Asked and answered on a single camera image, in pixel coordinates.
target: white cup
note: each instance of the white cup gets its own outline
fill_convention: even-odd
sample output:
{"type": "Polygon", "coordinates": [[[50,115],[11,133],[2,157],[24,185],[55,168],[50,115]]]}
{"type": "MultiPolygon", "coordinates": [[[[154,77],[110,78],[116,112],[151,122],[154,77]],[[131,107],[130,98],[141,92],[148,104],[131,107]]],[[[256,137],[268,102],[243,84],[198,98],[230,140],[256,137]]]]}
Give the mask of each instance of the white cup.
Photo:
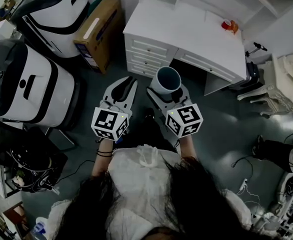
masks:
{"type": "Polygon", "coordinates": [[[181,87],[181,77],[174,68],[162,66],[153,77],[150,87],[158,94],[170,94],[181,87]]]}

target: cardboard box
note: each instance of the cardboard box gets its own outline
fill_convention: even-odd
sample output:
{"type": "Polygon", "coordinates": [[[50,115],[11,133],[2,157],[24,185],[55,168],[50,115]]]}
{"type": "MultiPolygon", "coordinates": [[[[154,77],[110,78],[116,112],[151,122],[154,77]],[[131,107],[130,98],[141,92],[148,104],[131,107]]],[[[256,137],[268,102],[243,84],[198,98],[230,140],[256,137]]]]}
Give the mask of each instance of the cardboard box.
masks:
{"type": "Polygon", "coordinates": [[[121,0],[102,0],[78,30],[73,42],[95,72],[106,73],[124,25],[121,0]]]}

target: white robot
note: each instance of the white robot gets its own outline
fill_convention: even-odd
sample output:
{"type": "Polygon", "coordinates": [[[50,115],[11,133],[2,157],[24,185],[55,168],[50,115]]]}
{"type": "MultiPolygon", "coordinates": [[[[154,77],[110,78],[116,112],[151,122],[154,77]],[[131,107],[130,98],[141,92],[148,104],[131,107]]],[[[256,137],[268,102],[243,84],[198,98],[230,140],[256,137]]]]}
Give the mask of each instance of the white robot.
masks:
{"type": "MultiPolygon", "coordinates": [[[[101,138],[118,141],[129,126],[138,81],[128,76],[117,80],[105,91],[100,106],[93,114],[91,128],[101,138]]],[[[154,106],[165,116],[165,125],[178,137],[197,133],[203,117],[197,104],[192,104],[188,89],[181,87],[165,100],[152,88],[147,87],[146,93],[154,106]]]]}

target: long dark hair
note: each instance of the long dark hair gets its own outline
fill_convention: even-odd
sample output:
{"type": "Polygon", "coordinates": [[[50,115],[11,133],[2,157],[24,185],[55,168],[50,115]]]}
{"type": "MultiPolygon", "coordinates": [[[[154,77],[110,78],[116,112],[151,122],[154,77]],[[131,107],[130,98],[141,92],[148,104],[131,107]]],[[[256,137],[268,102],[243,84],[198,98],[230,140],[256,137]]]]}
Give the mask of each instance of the long dark hair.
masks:
{"type": "MultiPolygon", "coordinates": [[[[171,239],[196,239],[200,236],[270,239],[242,227],[223,193],[216,187],[212,174],[196,159],[184,158],[175,166],[168,163],[166,166],[170,177],[164,210],[177,231],[154,228],[144,239],[159,232],[171,239]]],[[[87,180],[67,208],[55,240],[106,239],[118,198],[108,173],[87,180]]]]}

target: desk drawer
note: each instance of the desk drawer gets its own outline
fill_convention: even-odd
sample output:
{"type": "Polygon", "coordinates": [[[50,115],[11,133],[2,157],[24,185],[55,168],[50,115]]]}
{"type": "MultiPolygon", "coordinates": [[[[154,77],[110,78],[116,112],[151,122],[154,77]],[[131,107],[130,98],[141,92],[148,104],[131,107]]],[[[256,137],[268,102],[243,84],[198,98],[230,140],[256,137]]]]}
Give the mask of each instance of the desk drawer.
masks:
{"type": "Polygon", "coordinates": [[[169,44],[141,36],[125,34],[124,38],[126,50],[155,57],[169,63],[173,60],[178,50],[178,48],[169,44]]]}
{"type": "Polygon", "coordinates": [[[170,65],[170,63],[165,60],[157,59],[155,57],[150,57],[142,53],[137,53],[137,52],[133,52],[129,50],[127,50],[125,53],[126,53],[126,60],[128,62],[131,62],[134,64],[140,64],[145,67],[154,68],[156,70],[158,70],[159,68],[163,66],[170,65]]]}
{"type": "Polygon", "coordinates": [[[142,75],[145,77],[149,77],[149,78],[153,78],[157,74],[156,69],[142,66],[139,64],[133,64],[128,61],[127,61],[127,71],[132,72],[132,73],[136,73],[136,74],[139,74],[139,75],[142,75]]]}
{"type": "Polygon", "coordinates": [[[224,69],[219,68],[218,66],[212,65],[206,61],[201,56],[192,54],[188,51],[184,51],[182,49],[179,49],[177,53],[174,56],[175,59],[183,61],[185,63],[194,65],[200,69],[203,69],[205,71],[208,71],[224,80],[227,80],[231,83],[236,82],[236,76],[233,74],[230,74],[224,69]]]}

